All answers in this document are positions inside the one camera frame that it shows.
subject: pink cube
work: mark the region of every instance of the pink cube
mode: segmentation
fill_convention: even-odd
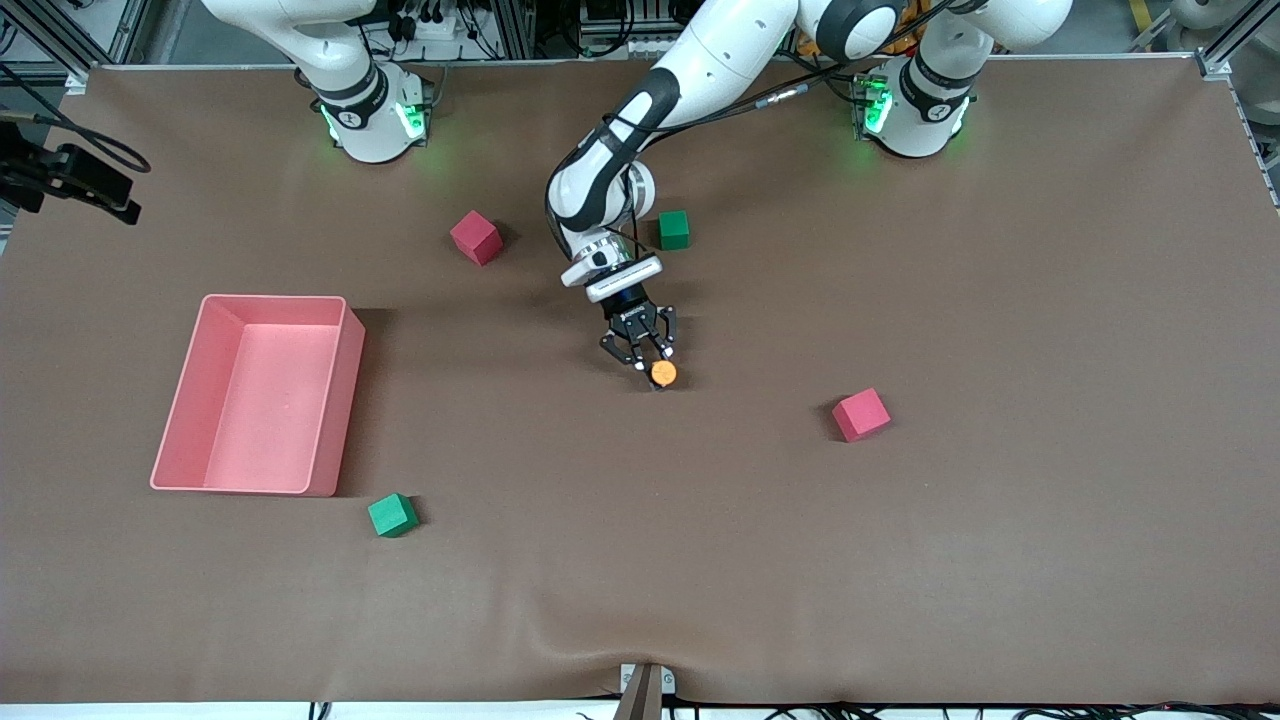
[[[888,410],[884,410],[876,388],[867,388],[841,400],[832,415],[836,416],[845,442],[861,439],[888,424]]]
[[[502,237],[498,234],[498,228],[475,210],[467,213],[461,223],[453,225],[449,234],[453,236],[453,243],[458,246],[458,250],[471,258],[476,265],[484,265],[493,260],[502,250]]]
[[[205,297],[151,487],[332,496],[364,340],[342,297]]]

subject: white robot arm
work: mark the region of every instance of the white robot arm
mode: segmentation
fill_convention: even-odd
[[[621,227],[653,208],[653,173],[636,156],[666,135],[691,127],[730,106],[764,69],[792,26],[840,63],[876,53],[897,26],[902,0],[708,0],[671,50],[612,114],[570,152],[547,184],[547,217],[570,266],[564,286],[586,284],[609,328],[600,345],[617,360],[664,384],[652,373],[644,343],[658,360],[675,352],[673,307],[649,301],[643,282],[662,261],[632,256]],[[973,78],[991,51],[992,36],[1023,47],[1052,35],[1071,0],[952,0],[931,24],[914,59],[895,58],[908,78],[895,85],[906,100],[886,113],[879,135],[901,155],[923,156],[959,129]],[[806,86],[762,99],[756,106],[803,92]],[[946,114],[932,109],[942,104]],[[919,109],[910,111],[910,105]],[[942,120],[951,123],[943,126]],[[664,323],[663,332],[658,322]]]
[[[270,42],[293,60],[320,96],[329,132],[362,163],[385,163],[424,140],[422,79],[375,63],[343,20],[376,0],[204,0],[219,20]]]

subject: green cube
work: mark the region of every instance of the green cube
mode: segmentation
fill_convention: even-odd
[[[374,530],[384,538],[396,538],[417,527],[413,505],[401,493],[392,493],[369,506],[369,519]]]
[[[689,247],[689,215],[684,210],[658,214],[658,249],[684,250]]]

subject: brown tabletop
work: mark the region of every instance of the brown tabletop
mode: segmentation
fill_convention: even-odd
[[[1224,83],[998,61],[927,160],[826,92],[655,147],[654,393],[541,213],[644,69],[458,69],[384,167],[287,72],[95,73],[67,110],[156,172],[0,259],[0,700],[1280,700],[1280,222]],[[339,497],[147,487],[211,292],[358,309]],[[426,525],[375,537],[390,492]]]

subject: pink bin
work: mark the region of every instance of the pink bin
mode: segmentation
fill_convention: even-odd
[[[364,342],[342,297],[206,297],[151,487],[332,496]]]

